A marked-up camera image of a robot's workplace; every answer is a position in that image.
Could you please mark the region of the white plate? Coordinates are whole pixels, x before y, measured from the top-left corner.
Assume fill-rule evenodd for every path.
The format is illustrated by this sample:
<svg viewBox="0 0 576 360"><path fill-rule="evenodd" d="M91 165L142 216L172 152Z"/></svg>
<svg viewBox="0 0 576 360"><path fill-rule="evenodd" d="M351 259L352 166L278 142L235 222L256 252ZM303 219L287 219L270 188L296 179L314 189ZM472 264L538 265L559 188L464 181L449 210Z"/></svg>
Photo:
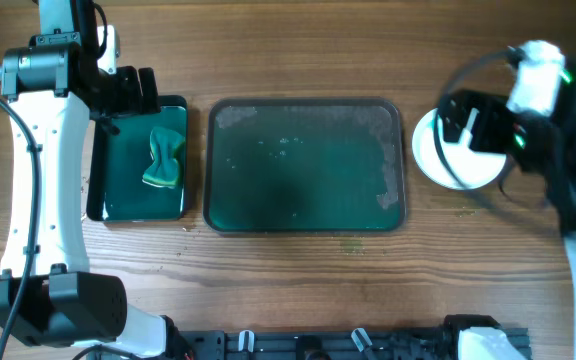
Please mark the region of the white plate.
<svg viewBox="0 0 576 360"><path fill-rule="evenodd" d="M442 165L435 149L433 119L436 110L429 111L417 124L412 137L412 152L420 170L435 183L454 190L462 190ZM475 152L469 148L477 109L472 109L467 127L457 143L440 139L445 158L459 179L472 189L481 188L495 180L502 172L506 156L494 153Z"/></svg>

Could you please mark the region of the green yellow sponge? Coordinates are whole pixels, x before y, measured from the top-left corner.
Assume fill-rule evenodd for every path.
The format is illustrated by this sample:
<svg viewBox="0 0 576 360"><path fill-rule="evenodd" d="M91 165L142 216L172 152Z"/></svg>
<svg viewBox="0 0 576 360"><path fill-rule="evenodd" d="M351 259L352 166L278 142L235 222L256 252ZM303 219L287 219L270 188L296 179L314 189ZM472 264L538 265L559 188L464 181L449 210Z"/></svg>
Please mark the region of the green yellow sponge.
<svg viewBox="0 0 576 360"><path fill-rule="evenodd" d="M180 154L186 138L180 133L156 126L149 137L152 163L142 175L142 181L153 187L175 188L181 183Z"/></svg>

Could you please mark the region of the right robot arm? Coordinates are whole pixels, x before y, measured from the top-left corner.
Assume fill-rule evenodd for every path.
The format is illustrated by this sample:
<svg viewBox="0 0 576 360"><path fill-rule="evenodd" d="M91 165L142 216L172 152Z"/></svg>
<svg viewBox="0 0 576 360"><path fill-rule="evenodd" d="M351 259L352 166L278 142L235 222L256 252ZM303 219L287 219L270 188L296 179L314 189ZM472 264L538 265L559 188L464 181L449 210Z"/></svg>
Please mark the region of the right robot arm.
<svg viewBox="0 0 576 360"><path fill-rule="evenodd" d="M509 95L460 88L468 75L501 60L515 72ZM565 56L545 41L483 55L455 70L443 85L432 124L435 151L449 176L505 220L525 221L467 185L449 164L443 143L455 143L464 130L470 130L471 150L509 155L522 171L543 177L545 197L556 210L572 274L576 358L576 56Z"/></svg>

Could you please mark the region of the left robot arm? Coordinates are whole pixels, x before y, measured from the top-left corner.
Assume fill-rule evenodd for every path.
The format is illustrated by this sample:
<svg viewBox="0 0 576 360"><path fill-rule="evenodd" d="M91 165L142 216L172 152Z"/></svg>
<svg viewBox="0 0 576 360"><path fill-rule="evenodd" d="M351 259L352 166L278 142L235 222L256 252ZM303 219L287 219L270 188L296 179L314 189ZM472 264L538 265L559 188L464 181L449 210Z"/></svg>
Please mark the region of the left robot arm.
<svg viewBox="0 0 576 360"><path fill-rule="evenodd" d="M173 321L127 302L90 269L79 185L90 122L160 109L153 71L120 67L118 37L93 1L42 1L40 31L0 65L14 150L10 232L0 262L0 357L10 339L127 359L190 359Z"/></svg>

